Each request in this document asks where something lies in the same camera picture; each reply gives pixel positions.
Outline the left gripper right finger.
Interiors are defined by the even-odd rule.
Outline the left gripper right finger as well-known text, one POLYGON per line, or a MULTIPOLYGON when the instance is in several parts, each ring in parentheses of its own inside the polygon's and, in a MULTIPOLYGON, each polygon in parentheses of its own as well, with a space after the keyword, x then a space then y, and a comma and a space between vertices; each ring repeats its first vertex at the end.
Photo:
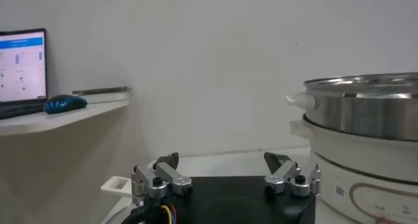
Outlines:
POLYGON ((320 195, 321 170, 318 164, 310 161, 300 166, 287 155, 265 152, 264 160, 270 170, 265 176, 266 189, 272 195, 288 190, 295 197, 320 195))

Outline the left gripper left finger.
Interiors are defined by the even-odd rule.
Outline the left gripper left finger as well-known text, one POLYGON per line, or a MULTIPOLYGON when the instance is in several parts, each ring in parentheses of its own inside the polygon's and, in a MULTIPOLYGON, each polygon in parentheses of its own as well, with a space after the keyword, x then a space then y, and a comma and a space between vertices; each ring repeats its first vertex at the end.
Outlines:
POLYGON ((193 194, 191 177, 176 169, 179 153, 159 157, 151 166, 135 165, 131 173, 131 196, 137 206, 161 204, 171 197, 189 198, 193 194))

